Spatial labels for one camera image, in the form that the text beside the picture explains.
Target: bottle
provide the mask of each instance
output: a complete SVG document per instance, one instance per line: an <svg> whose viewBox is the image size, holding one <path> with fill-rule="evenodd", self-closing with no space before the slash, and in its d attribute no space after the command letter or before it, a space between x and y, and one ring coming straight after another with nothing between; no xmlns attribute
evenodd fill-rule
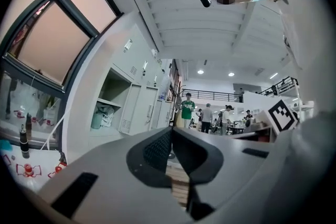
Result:
<svg viewBox="0 0 336 224"><path fill-rule="evenodd" d="M31 140L32 139L32 117L29 113L27 113L27 119L26 119L26 132L27 132L27 139Z"/></svg>
<svg viewBox="0 0 336 224"><path fill-rule="evenodd" d="M22 152L22 157L25 159L28 159L29 158L29 146L28 146L27 132L24 129L23 124L21 125L21 130L20 130L20 148Z"/></svg>

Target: cabinet door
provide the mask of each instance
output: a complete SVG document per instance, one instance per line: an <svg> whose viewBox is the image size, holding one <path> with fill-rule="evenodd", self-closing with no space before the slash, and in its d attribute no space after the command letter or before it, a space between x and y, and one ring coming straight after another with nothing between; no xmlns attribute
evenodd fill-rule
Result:
<svg viewBox="0 0 336 224"><path fill-rule="evenodd" d="M155 74L155 78L154 81L156 83L156 87L160 87L162 79L163 79L163 71L161 69L161 66L158 64L158 67L156 68L156 74Z"/></svg>
<svg viewBox="0 0 336 224"><path fill-rule="evenodd" d="M143 87L134 110L130 135L149 131L157 92L157 89Z"/></svg>
<svg viewBox="0 0 336 224"><path fill-rule="evenodd" d="M122 133L126 133L126 134L130 133L131 123L132 123L133 116L134 116L134 110L135 110L137 101L139 99L140 90L141 90L141 86L138 86L138 85L131 86L130 93L128 95L128 98L125 104L125 109L123 112L123 116L121 118L121 124L119 128L119 131Z"/></svg>
<svg viewBox="0 0 336 224"><path fill-rule="evenodd" d="M146 67L146 73L145 76L142 77L142 85L146 85L149 87L154 87L154 79L155 79L155 74L156 74L156 67L157 67L157 62L153 58L153 55L151 52L146 54L147 56L147 67Z"/></svg>
<svg viewBox="0 0 336 224"><path fill-rule="evenodd" d="M169 125L172 102L163 101L160 109L157 128L164 128Z"/></svg>
<svg viewBox="0 0 336 224"><path fill-rule="evenodd" d="M125 47L129 45L126 43L122 46L121 50L112 57L112 63L137 81L142 76L142 66L145 61L143 51L148 50L148 45L137 26L132 28L129 40L132 41L132 45Z"/></svg>
<svg viewBox="0 0 336 224"><path fill-rule="evenodd" d="M158 100L156 102L155 108L154 108L154 112L153 112L153 121L152 121L152 129L156 129L158 128L158 123L159 123L159 116L160 116L160 111L161 111L161 106L162 106L162 102L161 100Z"/></svg>

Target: window frame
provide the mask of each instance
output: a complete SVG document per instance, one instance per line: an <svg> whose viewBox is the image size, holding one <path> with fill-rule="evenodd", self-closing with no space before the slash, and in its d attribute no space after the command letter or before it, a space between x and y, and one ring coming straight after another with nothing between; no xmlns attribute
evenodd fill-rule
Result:
<svg viewBox="0 0 336 224"><path fill-rule="evenodd" d="M78 56L74 59L72 66L68 70L62 85L40 75L32 68L21 63L19 60L17 60L15 57L8 53L9 48L11 47L14 39L17 37L23 26L28 22L28 20L31 19L33 14L36 13L48 1L55 2L63 10L63 12L65 12L66 15L90 38L89 41L83 46ZM99 33L93 27L91 22L88 21L84 14L75 6L75 4L71 0L34 0L12 23L11 27L9 28L0 43L0 56L2 58L0 71L7 71L15 78L23 81L26 84L32 85L32 87L36 88L37 90L43 91L46 94L50 94L54 97L59 98L60 108L57 115L58 120L65 113L66 103L70 95L71 87L87 55L90 53L97 41L104 35L104 33L123 15L123 13L120 12L120 10L115 5L113 0L105 1L112 9L116 17L101 33ZM63 123L61 122L58 126L60 132L59 136L56 137L57 145L53 143L50 144L50 149L59 150L60 152L62 150L62 124ZM19 140L16 137L13 137L12 139L10 139L10 141L13 144L19 143ZM38 142L37 144L30 143L29 146L31 148L40 149L42 144L43 143L40 142Z"/></svg>

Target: wall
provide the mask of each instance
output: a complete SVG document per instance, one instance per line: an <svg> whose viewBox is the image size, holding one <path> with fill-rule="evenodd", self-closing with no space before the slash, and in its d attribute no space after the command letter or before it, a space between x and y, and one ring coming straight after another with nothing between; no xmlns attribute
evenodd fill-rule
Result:
<svg viewBox="0 0 336 224"><path fill-rule="evenodd" d="M275 104L276 102L283 100L286 102L288 98L280 98L280 97L267 97L265 95L256 94L252 92L245 92L244 93L244 109L245 110L255 110L259 109L269 109Z"/></svg>
<svg viewBox="0 0 336 224"><path fill-rule="evenodd" d="M238 84L238 83L233 83L233 88L234 90L239 93L240 88L243 89L243 91L249 91L249 92L262 92L262 89L260 86L255 86L255 85L249 85L249 84Z"/></svg>
<svg viewBox="0 0 336 224"><path fill-rule="evenodd" d="M229 81L207 80L207 79L189 79L183 82L184 89L210 91L210 92L233 92L233 84Z"/></svg>
<svg viewBox="0 0 336 224"><path fill-rule="evenodd" d="M68 163L87 152L92 108L96 105L101 87L111 67L113 53L127 42L134 24L140 25L142 18L133 12L122 16L100 38L87 56L71 88L66 106L62 129L62 151ZM146 40L153 42L147 32Z"/></svg>

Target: railing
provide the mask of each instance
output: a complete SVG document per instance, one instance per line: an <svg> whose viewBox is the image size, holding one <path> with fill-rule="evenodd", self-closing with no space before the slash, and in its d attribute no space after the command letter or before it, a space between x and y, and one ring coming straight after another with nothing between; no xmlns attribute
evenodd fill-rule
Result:
<svg viewBox="0 0 336 224"><path fill-rule="evenodd" d="M259 94L274 97L278 95L282 95L286 91L295 87L295 83L299 85L298 80L292 77L287 77L280 81L279 83L273 85L272 87L268 88L265 91L260 92Z"/></svg>
<svg viewBox="0 0 336 224"><path fill-rule="evenodd" d="M243 103L242 94L183 89L182 96L185 97L187 93L191 93L193 99L197 98L197 99L209 99L209 100L216 100L216 101Z"/></svg>

